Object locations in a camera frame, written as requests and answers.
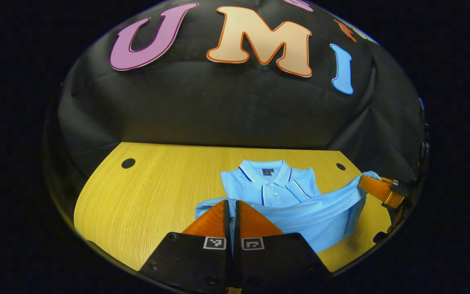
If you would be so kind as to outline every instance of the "letter m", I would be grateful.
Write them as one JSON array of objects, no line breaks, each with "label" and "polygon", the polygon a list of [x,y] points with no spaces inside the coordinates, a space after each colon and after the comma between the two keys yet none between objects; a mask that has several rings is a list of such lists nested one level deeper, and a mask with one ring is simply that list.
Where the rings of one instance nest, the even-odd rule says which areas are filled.
[{"label": "letter m", "polygon": [[259,62],[267,65],[284,45],[284,55],[277,66],[285,72],[310,77],[308,38],[311,31],[294,22],[283,22],[271,30],[256,11],[233,6],[222,6],[217,11],[224,14],[224,26],[219,44],[206,54],[215,62],[243,63],[250,54],[242,50],[244,36],[251,44]]}]

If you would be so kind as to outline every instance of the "blue letter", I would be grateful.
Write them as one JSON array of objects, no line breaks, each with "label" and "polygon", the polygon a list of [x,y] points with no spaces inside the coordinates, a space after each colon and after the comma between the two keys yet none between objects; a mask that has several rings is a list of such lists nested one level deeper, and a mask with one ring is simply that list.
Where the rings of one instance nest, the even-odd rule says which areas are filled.
[{"label": "blue letter", "polygon": [[333,87],[342,93],[351,95],[353,94],[353,87],[351,87],[351,55],[335,44],[330,46],[336,54],[336,78],[333,79]]}]

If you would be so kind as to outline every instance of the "polo shirt collar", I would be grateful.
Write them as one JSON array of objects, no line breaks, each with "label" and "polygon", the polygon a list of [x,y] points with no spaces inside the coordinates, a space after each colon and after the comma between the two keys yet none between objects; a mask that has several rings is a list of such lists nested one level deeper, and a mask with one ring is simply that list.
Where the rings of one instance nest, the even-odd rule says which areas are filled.
[{"label": "polo shirt collar", "polygon": [[[276,169],[279,168],[275,179],[270,181],[266,179],[264,175],[256,171],[255,169]],[[289,182],[291,178],[291,167],[284,161],[267,161],[267,162],[259,162],[259,161],[249,161],[243,160],[239,166],[239,169],[248,177],[251,182],[266,185],[269,182],[276,183],[279,186],[285,187],[286,184]]]}]

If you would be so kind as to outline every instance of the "black fabric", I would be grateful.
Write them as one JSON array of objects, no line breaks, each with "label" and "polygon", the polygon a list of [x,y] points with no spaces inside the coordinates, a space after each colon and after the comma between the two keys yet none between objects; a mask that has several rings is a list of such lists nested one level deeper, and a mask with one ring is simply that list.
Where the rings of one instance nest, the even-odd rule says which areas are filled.
[{"label": "black fabric", "polygon": [[72,160],[62,140],[58,118],[55,116],[58,111],[56,98],[52,99],[45,121],[41,148],[43,172],[49,183],[48,188],[53,196],[52,200],[56,203],[58,210],[73,223],[77,198],[88,177],[85,177],[79,166]]},{"label": "black fabric", "polygon": [[[379,45],[354,34],[312,5],[284,1],[200,0],[188,11],[170,49],[153,63],[116,71],[110,53],[118,32],[146,17],[132,49],[151,44],[160,13],[186,1],[165,2],[116,26],[88,48],[66,77],[58,117],[73,160],[88,177],[120,142],[340,150],[360,170],[400,180],[416,178],[423,128],[418,95],[403,70]],[[308,28],[310,78],[286,73],[276,61],[209,61],[224,15],[220,6],[254,9],[274,29],[289,20]],[[334,43],[352,56],[352,95],[332,86]]]}]

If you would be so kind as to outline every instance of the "navy stripe trim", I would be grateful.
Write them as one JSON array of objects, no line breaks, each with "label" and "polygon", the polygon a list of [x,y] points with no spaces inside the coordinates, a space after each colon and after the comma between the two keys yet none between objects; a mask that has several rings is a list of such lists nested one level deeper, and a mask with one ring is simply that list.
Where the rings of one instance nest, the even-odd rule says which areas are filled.
[{"label": "navy stripe trim", "polygon": [[262,205],[266,206],[264,204],[264,186],[262,186],[262,188],[261,188],[261,198],[262,198]]},{"label": "navy stripe trim", "polygon": [[240,169],[240,171],[242,172],[242,174],[246,177],[246,179],[248,179],[250,182],[253,182],[253,181],[250,179],[250,177],[248,177],[248,175],[246,175],[246,173],[240,168],[240,166],[239,166],[239,169]]},{"label": "navy stripe trim", "polygon": [[302,187],[299,185],[299,183],[297,183],[296,180],[293,180],[293,182],[295,182],[295,184],[297,184],[297,186],[299,186],[300,190],[302,190],[302,193],[304,193],[304,195],[308,196],[308,194],[306,194],[306,192],[304,192],[304,189],[302,189]]}]

